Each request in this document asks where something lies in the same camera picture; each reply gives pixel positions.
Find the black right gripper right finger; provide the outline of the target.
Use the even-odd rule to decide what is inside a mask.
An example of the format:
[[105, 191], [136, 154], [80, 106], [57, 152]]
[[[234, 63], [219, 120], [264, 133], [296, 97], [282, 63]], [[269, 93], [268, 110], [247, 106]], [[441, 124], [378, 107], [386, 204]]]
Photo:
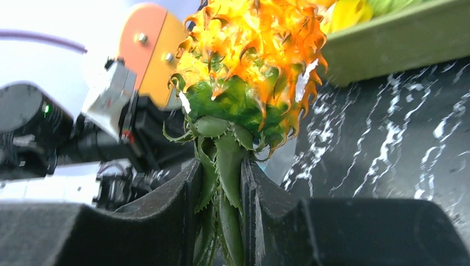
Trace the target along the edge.
[[250, 159], [241, 165], [246, 265], [468, 265], [469, 252], [435, 203], [297, 199]]

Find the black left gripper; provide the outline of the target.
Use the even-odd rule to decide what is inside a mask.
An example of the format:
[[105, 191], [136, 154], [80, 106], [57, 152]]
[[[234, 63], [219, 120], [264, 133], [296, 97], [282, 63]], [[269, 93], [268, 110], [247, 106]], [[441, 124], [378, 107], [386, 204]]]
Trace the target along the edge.
[[160, 110], [149, 96], [135, 96], [122, 110], [121, 137], [131, 152], [129, 161], [138, 173], [151, 180], [171, 180], [194, 158], [190, 142], [175, 143], [171, 137], [184, 134], [184, 115], [180, 109]]

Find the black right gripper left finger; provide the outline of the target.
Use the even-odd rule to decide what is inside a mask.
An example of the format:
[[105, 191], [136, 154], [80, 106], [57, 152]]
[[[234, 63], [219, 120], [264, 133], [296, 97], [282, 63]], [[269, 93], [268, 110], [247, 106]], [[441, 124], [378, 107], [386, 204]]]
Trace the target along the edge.
[[77, 203], [1, 204], [2, 265], [191, 265], [201, 165], [115, 212]]

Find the toy pineapple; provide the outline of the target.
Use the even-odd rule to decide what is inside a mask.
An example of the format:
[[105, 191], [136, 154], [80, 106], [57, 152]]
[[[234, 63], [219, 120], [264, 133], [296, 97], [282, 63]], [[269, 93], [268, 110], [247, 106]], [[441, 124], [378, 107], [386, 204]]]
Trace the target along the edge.
[[194, 265], [244, 265], [241, 165], [297, 137], [326, 66], [323, 16], [313, 1], [208, 1], [187, 20], [168, 79], [183, 103], [185, 132], [202, 165]]

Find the clear zip top bag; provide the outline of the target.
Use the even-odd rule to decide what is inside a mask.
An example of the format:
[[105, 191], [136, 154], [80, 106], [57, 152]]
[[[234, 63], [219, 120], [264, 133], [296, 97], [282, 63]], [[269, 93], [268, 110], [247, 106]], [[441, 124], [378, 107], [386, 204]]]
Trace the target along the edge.
[[297, 139], [289, 140], [276, 149], [268, 160], [258, 164], [266, 176], [277, 185], [281, 185], [293, 165], [296, 146]]

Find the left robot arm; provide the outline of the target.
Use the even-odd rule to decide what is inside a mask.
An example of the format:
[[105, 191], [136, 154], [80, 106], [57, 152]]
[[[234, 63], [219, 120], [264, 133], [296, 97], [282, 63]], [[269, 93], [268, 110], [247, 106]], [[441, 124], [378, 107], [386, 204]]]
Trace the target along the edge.
[[45, 177], [56, 167], [127, 159], [149, 174], [193, 157], [181, 111], [162, 111], [134, 92], [109, 108], [71, 117], [42, 89], [15, 83], [1, 89], [1, 179]]

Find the yellow toy star fruit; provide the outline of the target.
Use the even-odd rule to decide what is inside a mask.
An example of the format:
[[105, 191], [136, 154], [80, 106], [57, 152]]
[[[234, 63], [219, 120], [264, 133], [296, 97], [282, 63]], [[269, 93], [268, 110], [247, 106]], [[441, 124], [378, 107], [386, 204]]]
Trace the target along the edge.
[[367, 1], [316, 1], [318, 13], [323, 16], [320, 28], [325, 34], [350, 28], [372, 18], [372, 7]]

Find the olive green plastic bin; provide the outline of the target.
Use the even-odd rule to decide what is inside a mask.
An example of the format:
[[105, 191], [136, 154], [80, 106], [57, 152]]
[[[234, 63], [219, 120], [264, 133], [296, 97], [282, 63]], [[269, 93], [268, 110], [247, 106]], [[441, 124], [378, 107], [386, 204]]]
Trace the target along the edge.
[[469, 56], [469, 1], [429, 1], [328, 35], [323, 81], [346, 86]]

